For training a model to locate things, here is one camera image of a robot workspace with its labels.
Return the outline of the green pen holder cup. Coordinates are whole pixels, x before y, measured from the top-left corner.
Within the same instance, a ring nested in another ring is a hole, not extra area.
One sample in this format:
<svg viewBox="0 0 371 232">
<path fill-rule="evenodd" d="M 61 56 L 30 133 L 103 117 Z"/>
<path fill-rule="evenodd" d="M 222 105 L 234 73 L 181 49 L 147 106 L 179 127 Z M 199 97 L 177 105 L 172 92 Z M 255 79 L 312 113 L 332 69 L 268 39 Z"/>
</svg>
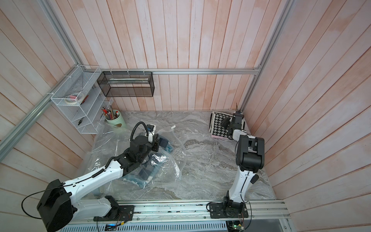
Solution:
<svg viewBox="0 0 371 232">
<path fill-rule="evenodd" d="M 121 112 L 118 110 L 113 110 L 113 113 L 114 113 L 113 119 L 106 118 L 106 122 L 111 126 L 115 126 L 118 128 L 125 128 L 126 123 L 122 117 Z"/>
</svg>

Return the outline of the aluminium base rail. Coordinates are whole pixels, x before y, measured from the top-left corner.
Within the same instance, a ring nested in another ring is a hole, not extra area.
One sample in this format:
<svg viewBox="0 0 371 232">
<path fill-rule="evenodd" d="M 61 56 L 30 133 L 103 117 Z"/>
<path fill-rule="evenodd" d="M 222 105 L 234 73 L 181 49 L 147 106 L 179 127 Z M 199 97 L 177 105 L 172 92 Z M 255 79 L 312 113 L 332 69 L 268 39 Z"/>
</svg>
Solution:
<svg viewBox="0 0 371 232">
<path fill-rule="evenodd" d="M 241 221 L 247 225 L 259 219 L 289 219 L 288 209 L 281 200 L 250 200 L 245 203 L 249 218 L 213 219 L 206 209 L 211 200 L 152 200 L 119 201 L 118 205 L 134 205 L 132 223 L 181 222 L 181 221 Z"/>
</svg>

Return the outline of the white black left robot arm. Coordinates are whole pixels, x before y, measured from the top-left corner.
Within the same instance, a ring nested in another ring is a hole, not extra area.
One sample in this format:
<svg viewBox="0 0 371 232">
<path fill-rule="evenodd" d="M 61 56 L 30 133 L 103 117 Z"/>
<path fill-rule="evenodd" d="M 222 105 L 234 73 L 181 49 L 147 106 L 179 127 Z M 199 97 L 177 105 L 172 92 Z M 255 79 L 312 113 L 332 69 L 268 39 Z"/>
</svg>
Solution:
<svg viewBox="0 0 371 232">
<path fill-rule="evenodd" d="M 128 149 L 119 156 L 111 157 L 103 167 L 65 182 L 58 179 L 50 182 L 37 205 L 46 230 L 56 232 L 75 219 L 119 220 L 123 216 L 121 206 L 112 196 L 95 200 L 82 198 L 104 184 L 130 174 L 159 147 L 158 134 L 152 138 L 139 135 L 130 139 Z"/>
</svg>

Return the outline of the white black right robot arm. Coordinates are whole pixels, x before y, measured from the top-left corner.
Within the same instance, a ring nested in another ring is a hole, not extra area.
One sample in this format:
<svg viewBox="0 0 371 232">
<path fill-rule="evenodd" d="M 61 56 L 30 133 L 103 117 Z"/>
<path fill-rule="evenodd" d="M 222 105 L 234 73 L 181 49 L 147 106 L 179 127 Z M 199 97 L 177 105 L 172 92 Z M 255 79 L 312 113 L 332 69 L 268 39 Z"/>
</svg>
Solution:
<svg viewBox="0 0 371 232">
<path fill-rule="evenodd" d="M 238 167 L 236 178 L 223 200 L 225 212 L 236 209 L 241 214 L 245 207 L 245 194 L 258 179 L 258 171 L 264 167 L 265 140 L 251 135 L 244 130 L 243 114 L 233 113 L 232 117 L 222 121 L 222 127 L 227 130 L 227 136 L 237 142 L 235 161 Z"/>
</svg>

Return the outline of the pink blanket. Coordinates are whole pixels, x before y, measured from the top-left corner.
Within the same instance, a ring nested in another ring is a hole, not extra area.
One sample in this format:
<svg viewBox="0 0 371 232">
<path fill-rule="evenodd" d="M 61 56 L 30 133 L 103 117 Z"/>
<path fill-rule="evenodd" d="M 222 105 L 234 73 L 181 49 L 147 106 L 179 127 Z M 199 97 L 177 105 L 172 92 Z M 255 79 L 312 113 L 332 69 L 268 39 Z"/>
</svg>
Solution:
<svg viewBox="0 0 371 232">
<path fill-rule="evenodd" d="M 212 137 L 212 138 L 215 138 L 215 139 L 229 140 L 228 137 L 223 137 L 223 136 L 212 135 L 211 137 Z"/>
</svg>

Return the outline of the clear plastic vacuum bag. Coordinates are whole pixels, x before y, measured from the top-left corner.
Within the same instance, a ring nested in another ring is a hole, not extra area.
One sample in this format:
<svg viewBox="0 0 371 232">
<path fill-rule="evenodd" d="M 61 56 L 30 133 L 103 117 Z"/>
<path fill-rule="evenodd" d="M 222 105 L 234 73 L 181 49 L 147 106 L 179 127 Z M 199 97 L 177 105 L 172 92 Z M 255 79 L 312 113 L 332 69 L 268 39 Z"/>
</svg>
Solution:
<svg viewBox="0 0 371 232">
<path fill-rule="evenodd" d="M 174 185 L 182 179 L 186 164 L 184 144 L 173 130 L 156 130 L 138 122 L 132 130 L 101 123 L 85 173 L 98 172 L 104 180 L 83 195 L 84 200 L 113 196 L 116 200 L 138 199 L 139 192 Z"/>
</svg>

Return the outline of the white tape roll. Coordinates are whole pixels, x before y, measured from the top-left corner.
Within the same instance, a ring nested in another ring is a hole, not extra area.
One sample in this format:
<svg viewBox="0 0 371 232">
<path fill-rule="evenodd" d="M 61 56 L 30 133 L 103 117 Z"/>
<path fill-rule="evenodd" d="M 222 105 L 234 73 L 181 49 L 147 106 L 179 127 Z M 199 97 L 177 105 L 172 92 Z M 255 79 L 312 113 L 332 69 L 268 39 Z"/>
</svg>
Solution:
<svg viewBox="0 0 371 232">
<path fill-rule="evenodd" d="M 64 101 L 68 105 L 80 105 L 84 99 L 85 95 L 83 93 L 73 93 L 68 95 Z"/>
</svg>

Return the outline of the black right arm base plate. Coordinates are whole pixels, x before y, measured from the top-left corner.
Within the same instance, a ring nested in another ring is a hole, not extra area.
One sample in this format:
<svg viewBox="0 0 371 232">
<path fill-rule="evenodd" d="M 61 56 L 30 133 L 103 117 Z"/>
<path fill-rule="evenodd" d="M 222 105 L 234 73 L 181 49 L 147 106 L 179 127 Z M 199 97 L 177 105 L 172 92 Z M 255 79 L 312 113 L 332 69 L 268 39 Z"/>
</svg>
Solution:
<svg viewBox="0 0 371 232">
<path fill-rule="evenodd" d="M 244 203 L 232 203 L 230 206 L 224 203 L 210 202 L 206 205 L 206 209 L 213 219 L 249 218 L 249 210 Z"/>
</svg>

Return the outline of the black mesh wall basket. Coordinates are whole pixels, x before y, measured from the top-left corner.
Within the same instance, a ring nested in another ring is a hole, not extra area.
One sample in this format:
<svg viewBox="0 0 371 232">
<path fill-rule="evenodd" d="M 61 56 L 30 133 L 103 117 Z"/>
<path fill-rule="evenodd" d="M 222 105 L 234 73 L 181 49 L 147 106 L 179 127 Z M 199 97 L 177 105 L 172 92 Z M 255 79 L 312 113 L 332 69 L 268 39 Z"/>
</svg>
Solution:
<svg viewBox="0 0 371 232">
<path fill-rule="evenodd" d="M 106 97 L 153 97 L 155 85 L 151 72 L 104 71 L 97 83 Z"/>
</svg>

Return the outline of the teal blue folded cloth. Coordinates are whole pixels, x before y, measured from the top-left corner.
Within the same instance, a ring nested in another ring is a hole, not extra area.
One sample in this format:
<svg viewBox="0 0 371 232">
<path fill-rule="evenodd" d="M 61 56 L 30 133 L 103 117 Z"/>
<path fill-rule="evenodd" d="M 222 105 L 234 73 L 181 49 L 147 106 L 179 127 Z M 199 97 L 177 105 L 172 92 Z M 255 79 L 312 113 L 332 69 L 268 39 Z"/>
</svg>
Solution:
<svg viewBox="0 0 371 232">
<path fill-rule="evenodd" d="M 143 189 L 148 185 L 174 182 L 179 177 L 179 167 L 171 153 L 174 151 L 170 141 L 161 136 L 157 151 L 151 151 L 145 161 L 123 180 Z"/>
</svg>

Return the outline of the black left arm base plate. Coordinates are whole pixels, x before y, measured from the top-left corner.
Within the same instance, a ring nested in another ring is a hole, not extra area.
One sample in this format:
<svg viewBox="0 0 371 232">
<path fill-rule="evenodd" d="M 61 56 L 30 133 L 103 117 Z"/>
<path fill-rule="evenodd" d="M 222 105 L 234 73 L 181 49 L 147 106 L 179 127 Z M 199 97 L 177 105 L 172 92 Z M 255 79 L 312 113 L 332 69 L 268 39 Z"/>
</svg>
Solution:
<svg viewBox="0 0 371 232">
<path fill-rule="evenodd" d="M 134 205 L 114 206 L 107 215 L 94 217 L 93 221 L 132 221 L 134 209 Z"/>
</svg>

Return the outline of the black white houndstooth blanket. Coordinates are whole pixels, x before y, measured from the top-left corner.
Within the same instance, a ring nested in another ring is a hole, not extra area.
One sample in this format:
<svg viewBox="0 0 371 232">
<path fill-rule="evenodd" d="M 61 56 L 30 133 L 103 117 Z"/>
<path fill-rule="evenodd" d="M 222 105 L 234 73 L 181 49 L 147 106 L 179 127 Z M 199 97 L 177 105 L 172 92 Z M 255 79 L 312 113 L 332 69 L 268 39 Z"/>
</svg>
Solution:
<svg viewBox="0 0 371 232">
<path fill-rule="evenodd" d="M 221 122 L 226 117 L 231 117 L 233 114 L 225 112 L 213 111 L 210 115 L 209 132 L 211 135 L 227 137 L 227 131 L 221 127 Z M 243 118 L 244 130 L 246 121 Z"/>
</svg>

